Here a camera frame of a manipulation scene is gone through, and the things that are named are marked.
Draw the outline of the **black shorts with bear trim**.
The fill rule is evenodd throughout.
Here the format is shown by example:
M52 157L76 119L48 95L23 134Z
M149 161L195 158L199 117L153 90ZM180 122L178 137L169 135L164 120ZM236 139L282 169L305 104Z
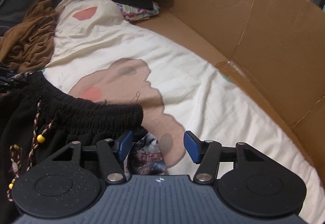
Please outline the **black shorts with bear trim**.
M26 85L1 94L1 223L19 212L8 200L14 174L10 148L17 145L19 173L35 166L70 142L84 146L133 133L134 146L124 161L126 173L166 175L167 166L155 137L143 126L138 104L97 104L54 87L41 72L25 75Z

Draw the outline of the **cream bear print bedsheet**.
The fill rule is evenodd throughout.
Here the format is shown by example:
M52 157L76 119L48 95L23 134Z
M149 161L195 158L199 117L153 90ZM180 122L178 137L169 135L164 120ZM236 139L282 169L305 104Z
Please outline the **cream bear print bedsheet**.
M200 56L127 22L112 0L62 0L45 77L61 91L100 104L139 104L171 174L193 175L183 134L224 146L246 142L299 175L300 216L324 222L316 169L285 132L237 85Z

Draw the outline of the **brown cardboard sheet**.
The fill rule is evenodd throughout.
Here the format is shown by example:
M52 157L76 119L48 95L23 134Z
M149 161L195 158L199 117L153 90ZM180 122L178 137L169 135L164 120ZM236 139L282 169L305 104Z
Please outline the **brown cardboard sheet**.
M324 177L324 12L309 0L155 0L141 26L238 84Z

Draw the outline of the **brown garment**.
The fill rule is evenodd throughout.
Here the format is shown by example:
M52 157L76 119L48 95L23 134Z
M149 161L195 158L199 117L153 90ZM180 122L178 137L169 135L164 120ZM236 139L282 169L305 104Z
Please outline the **brown garment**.
M5 32L1 39L1 63L21 73L44 68L54 52L54 34L64 8L55 10L52 0L38 0L22 23Z

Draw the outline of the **floral folded cloth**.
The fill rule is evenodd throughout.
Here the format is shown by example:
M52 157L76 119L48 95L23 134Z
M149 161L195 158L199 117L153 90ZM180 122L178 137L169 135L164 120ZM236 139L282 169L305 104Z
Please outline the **floral folded cloth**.
M116 3L124 19L128 22L137 22L147 20L152 16L159 14L159 5L153 2L153 9L136 8L126 4Z

